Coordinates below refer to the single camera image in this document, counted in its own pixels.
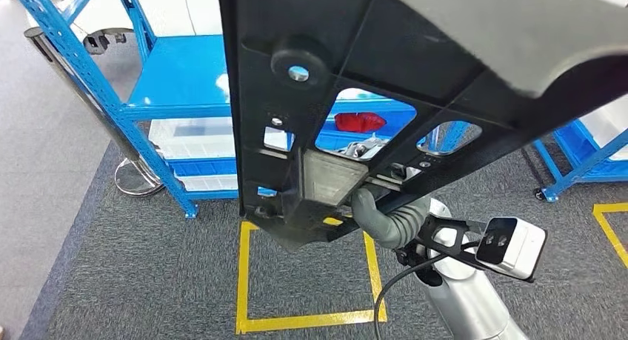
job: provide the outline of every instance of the black cable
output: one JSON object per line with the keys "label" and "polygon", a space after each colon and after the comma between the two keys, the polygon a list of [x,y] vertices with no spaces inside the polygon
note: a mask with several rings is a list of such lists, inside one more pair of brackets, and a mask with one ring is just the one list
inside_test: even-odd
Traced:
{"label": "black cable", "polygon": [[[478,246],[479,244],[480,244],[479,241],[467,242],[466,244],[462,244],[461,250],[466,250],[469,247]],[[436,262],[442,259],[445,259],[447,257],[449,256],[440,254],[433,259],[429,259],[425,262],[417,264],[414,267],[403,270],[400,273],[398,273],[397,276],[392,277],[390,281],[388,281],[388,283],[384,285],[384,287],[381,289],[381,292],[379,293],[379,296],[377,296],[377,300],[375,301],[375,306],[373,308],[373,326],[375,327],[375,338],[377,340],[381,339],[381,336],[379,335],[379,307],[381,306],[381,303],[384,300],[384,295],[386,294],[386,292],[388,292],[388,290],[403,277],[408,276],[409,274],[414,273],[416,271],[423,270],[424,268],[430,266],[431,264],[435,264]]]}
{"label": "black cable", "polygon": [[192,31],[194,32],[194,35],[196,34],[196,28],[194,27],[194,21],[192,20],[192,13],[190,13],[190,6],[187,5],[187,0],[185,0],[185,7],[187,9],[187,17],[190,18],[190,24],[192,25]]}

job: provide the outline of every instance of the blue metal shelf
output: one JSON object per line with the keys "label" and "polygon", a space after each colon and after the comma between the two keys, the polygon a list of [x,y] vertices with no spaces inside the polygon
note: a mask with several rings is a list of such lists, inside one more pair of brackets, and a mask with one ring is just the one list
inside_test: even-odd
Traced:
{"label": "blue metal shelf", "polygon": [[[232,171],[235,169],[235,160],[165,161],[135,124],[137,121],[152,119],[230,116],[229,95],[217,85],[218,79],[227,72],[222,37],[156,38],[138,0],[121,0],[133,23],[143,63],[141,75],[130,99],[123,103],[70,29],[70,24],[88,1],[74,0],[60,13],[51,0],[20,0],[38,22],[46,37],[65,58],[77,79],[84,83],[86,90],[102,110],[128,137],[130,143],[162,180],[172,197],[185,211],[186,217],[196,216],[198,207],[193,202],[195,200],[237,197],[237,190],[188,192],[173,173],[178,172],[177,168],[189,176],[207,171],[210,173]],[[372,93],[360,93],[358,98],[339,99],[338,103],[334,104],[331,114],[414,113],[413,108],[407,104]],[[203,166],[198,164],[199,162],[210,164],[214,170],[201,169]]]}
{"label": "blue metal shelf", "polygon": [[72,24],[89,1],[90,0],[72,0],[72,3],[63,10],[61,16],[63,16],[68,24]]}
{"label": "blue metal shelf", "polygon": [[122,113],[130,119],[230,116],[222,36],[157,38]]}
{"label": "blue metal shelf", "polygon": [[572,166],[571,172],[562,175],[543,142],[534,142],[555,183],[541,188],[547,201],[557,201],[558,195],[576,183],[628,181],[628,160],[609,159],[628,144],[628,130],[600,148],[587,128],[576,119],[554,131],[552,137]]}

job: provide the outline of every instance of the white storage bin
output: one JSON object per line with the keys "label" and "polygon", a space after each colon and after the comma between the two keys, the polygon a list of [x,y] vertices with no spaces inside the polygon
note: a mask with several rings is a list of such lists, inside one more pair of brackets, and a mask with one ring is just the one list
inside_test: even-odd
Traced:
{"label": "white storage bin", "polygon": [[[153,120],[148,139],[159,147],[164,159],[236,156],[230,117]],[[287,135],[282,130],[267,129],[264,143],[286,149]]]}
{"label": "white storage bin", "polygon": [[176,176],[176,178],[183,182],[188,192],[238,189],[238,175]]}
{"label": "white storage bin", "polygon": [[[624,130],[628,129],[628,95],[593,110],[580,118],[595,143],[604,147]],[[628,146],[610,156],[613,161],[628,160]]]}

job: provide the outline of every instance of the yellow tape square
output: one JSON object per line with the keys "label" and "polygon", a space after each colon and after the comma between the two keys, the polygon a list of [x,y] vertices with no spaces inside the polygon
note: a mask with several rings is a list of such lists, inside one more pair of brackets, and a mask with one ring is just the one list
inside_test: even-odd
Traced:
{"label": "yellow tape square", "polygon": [[600,227],[606,234],[607,238],[612,245],[612,248],[615,249],[615,252],[619,255],[619,258],[624,262],[624,266],[628,268],[628,253],[621,241],[615,234],[615,231],[610,227],[609,222],[606,217],[604,217],[605,213],[617,213],[617,212],[628,212],[628,202],[626,203],[613,203],[613,204],[594,204],[593,205],[593,216],[600,224]]}
{"label": "yellow tape square", "polygon": [[[249,301],[249,248],[250,234],[258,230],[250,221],[243,221],[240,229],[240,259],[238,261],[238,301],[235,314],[235,333],[245,334],[255,331],[272,331],[286,329],[300,329],[304,327],[326,327],[331,325],[358,324],[373,321],[373,310],[357,310],[353,312],[318,314],[312,316],[287,316],[265,319],[248,319]],[[373,303],[381,292],[381,277],[375,254],[375,243],[366,233],[364,246],[367,252],[367,264]],[[379,321],[386,321],[386,305],[382,302],[379,310]]]}

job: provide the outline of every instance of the red object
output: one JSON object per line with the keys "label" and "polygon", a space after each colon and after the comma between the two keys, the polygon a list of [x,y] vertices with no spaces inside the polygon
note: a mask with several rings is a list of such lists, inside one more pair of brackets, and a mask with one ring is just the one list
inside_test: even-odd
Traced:
{"label": "red object", "polygon": [[352,133],[366,133],[386,125],[386,120],[375,113],[338,113],[334,121],[338,130]]}

